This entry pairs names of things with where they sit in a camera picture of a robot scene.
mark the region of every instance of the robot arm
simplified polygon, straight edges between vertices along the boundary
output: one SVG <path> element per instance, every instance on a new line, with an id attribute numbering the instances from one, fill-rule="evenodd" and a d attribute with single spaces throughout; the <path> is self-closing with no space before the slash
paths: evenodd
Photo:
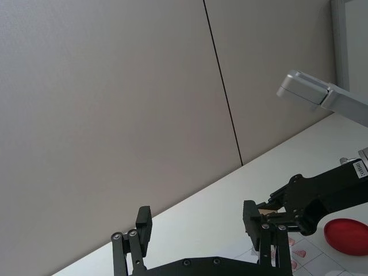
<path id="1" fill-rule="evenodd" d="M 271 194 L 267 203 L 244 201 L 243 221 L 259 251 L 257 264 L 220 257 L 187 258 L 147 270 L 143 257 L 151 236 L 152 217 L 150 207 L 144 206 L 139 209 L 135 229 L 112 235 L 114 276 L 128 275 L 128 253 L 132 254 L 133 275 L 292 276 L 288 232 L 311 235 L 324 216 L 368 202 L 368 148 L 359 151 L 359 155 L 359 159 L 342 159 L 340 167 L 312 178 L 293 176 Z M 277 213 L 282 207 L 285 212 Z M 271 265 L 271 246 L 275 246 L 275 267 Z"/>

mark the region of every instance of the label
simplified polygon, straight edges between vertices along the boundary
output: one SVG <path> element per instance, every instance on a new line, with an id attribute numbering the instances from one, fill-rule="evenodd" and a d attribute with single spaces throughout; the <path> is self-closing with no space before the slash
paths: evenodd
<path id="1" fill-rule="evenodd" d="M 368 171 L 367 168 L 364 166 L 363 161 L 355 162 L 353 166 L 359 178 L 368 176 Z"/>

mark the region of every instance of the bolt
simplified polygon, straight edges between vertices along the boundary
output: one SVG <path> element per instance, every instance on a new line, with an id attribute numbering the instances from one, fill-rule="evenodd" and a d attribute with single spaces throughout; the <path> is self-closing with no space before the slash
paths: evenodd
<path id="1" fill-rule="evenodd" d="M 214 259 L 213 259 L 213 264 L 214 264 L 214 265 L 217 265 L 217 264 L 219 265 L 219 264 L 220 264 L 220 262 L 221 262 L 221 261 L 220 261 L 220 259 L 219 259 L 219 258 L 214 258 Z"/>
<path id="2" fill-rule="evenodd" d="M 130 237 L 134 237 L 135 235 L 137 235 L 137 231 L 135 231 L 135 230 L 130 231 L 130 233 L 129 233 Z"/>
<path id="3" fill-rule="evenodd" d="M 190 266 L 190 260 L 189 260 L 189 259 L 185 259 L 185 260 L 183 261 L 183 265 L 184 265 L 184 266 Z"/>
<path id="4" fill-rule="evenodd" d="M 118 240 L 118 239 L 120 239 L 121 238 L 121 234 L 119 234 L 119 233 L 117 233 L 117 234 L 115 234 L 114 236 L 113 236 L 113 239 L 114 240 Z"/>

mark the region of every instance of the white table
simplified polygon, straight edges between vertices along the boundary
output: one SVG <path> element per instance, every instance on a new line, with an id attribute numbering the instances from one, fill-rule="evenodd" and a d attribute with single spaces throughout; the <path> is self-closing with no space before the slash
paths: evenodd
<path id="1" fill-rule="evenodd" d="M 263 202 L 291 176 L 321 174 L 339 166 L 341 157 L 358 157 L 358 150 L 365 147 L 368 128 L 336 114 L 325 118 L 154 217 L 145 265 L 151 268 L 188 257 L 213 256 L 239 240 L 250 243 L 242 220 L 245 199 Z M 323 227 L 337 217 L 368 223 L 367 211 L 368 204 L 363 204 L 331 214 L 320 221 L 317 232 L 308 239 L 341 266 L 363 275 L 368 272 L 368 257 L 347 256 L 332 249 L 324 240 Z M 111 243 L 54 274 L 84 275 L 113 275 Z"/>

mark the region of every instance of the red plate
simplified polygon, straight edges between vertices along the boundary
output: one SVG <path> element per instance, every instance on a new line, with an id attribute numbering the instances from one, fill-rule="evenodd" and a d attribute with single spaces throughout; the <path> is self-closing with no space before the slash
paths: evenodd
<path id="1" fill-rule="evenodd" d="M 331 220 L 324 227 L 329 245 L 353 256 L 368 255 L 368 226 L 349 218 Z"/>

